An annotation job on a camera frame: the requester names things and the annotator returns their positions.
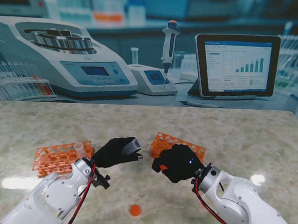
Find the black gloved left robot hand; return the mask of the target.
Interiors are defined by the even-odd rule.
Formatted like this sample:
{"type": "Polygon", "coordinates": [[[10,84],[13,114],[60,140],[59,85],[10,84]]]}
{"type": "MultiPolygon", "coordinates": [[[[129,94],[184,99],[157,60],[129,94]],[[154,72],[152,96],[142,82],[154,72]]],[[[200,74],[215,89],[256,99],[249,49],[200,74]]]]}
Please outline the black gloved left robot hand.
{"type": "Polygon", "coordinates": [[[138,161],[143,158],[137,151],[131,154],[122,154],[121,150],[129,144],[134,137],[114,138],[109,140],[91,158],[96,167],[108,168],[117,164],[138,161]]]}

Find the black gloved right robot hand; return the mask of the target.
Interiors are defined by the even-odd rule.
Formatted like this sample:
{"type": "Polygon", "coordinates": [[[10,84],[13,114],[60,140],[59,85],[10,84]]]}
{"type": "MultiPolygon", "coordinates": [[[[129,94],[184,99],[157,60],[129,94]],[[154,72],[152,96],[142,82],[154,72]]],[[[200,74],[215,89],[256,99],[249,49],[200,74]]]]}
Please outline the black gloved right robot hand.
{"type": "Polygon", "coordinates": [[[152,169],[157,173],[161,171],[172,183],[178,183],[194,177],[204,165],[190,147],[174,144],[153,160],[152,169]]]}

